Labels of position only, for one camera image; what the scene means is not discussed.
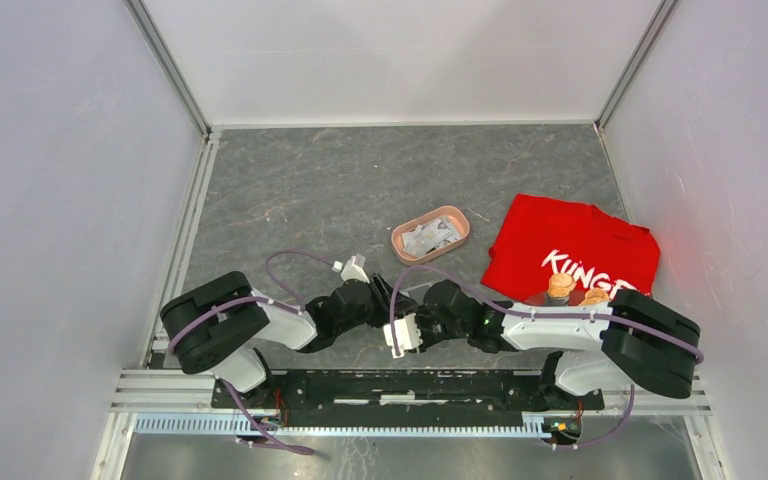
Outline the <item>red printed t-shirt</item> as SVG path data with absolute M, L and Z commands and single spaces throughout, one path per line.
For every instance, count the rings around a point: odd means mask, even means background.
M 488 249 L 481 284 L 520 302 L 548 290 L 566 274 L 575 292 L 598 288 L 652 293 L 660 248 L 652 232 L 598 207 L 518 194 Z

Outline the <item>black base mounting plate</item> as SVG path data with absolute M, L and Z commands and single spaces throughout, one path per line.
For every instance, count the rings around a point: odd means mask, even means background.
M 304 370 L 269 374 L 241 396 L 250 411 L 279 410 L 288 427 L 519 426 L 523 414 L 604 409 L 535 371 Z

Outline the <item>pink oval tray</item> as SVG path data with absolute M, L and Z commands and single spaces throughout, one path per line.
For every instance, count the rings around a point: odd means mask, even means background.
M 413 266 L 458 248 L 470 232 L 470 223 L 460 209 L 442 206 L 395 227 L 391 243 L 398 260 Z

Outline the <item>grey card holder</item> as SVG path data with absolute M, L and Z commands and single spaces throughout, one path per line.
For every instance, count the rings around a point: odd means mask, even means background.
M 432 282 L 426 282 L 418 285 L 414 285 L 407 288 L 402 288 L 399 290 L 399 293 L 403 296 L 406 296 L 413 301 L 422 303 L 425 293 L 433 286 Z

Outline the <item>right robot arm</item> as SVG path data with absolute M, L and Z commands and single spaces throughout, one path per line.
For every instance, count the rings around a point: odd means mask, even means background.
M 419 304 L 393 304 L 390 315 L 383 331 L 396 358 L 455 339 L 488 354 L 547 351 L 537 392 L 551 408 L 626 386 L 686 399 L 704 359 L 700 326 L 636 290 L 578 306 L 534 306 L 481 302 L 444 280 Z

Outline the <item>aluminium frame rail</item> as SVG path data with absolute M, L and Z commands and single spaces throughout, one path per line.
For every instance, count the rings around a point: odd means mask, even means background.
M 574 396 L 535 371 L 277 370 L 242 396 L 251 416 L 284 435 L 543 437 L 567 421 L 619 417 L 625 387 Z M 115 412 L 156 432 L 248 434 L 222 382 L 209 374 L 125 370 Z

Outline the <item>grey credit card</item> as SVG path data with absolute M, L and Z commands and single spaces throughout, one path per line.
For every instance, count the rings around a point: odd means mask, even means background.
M 426 256 L 462 239 L 454 221 L 446 215 L 436 217 L 401 234 L 402 251 L 415 258 Z

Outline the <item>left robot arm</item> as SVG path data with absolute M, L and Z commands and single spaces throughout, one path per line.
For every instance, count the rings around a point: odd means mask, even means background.
M 367 281 L 346 280 L 331 294 L 297 307 L 266 296 L 242 272 L 231 271 L 166 303 L 160 320 L 169 336 L 168 353 L 183 373 L 212 373 L 257 408 L 272 399 L 274 381 L 249 341 L 319 352 L 359 326 L 385 328 L 392 293 L 392 286 L 373 274 Z

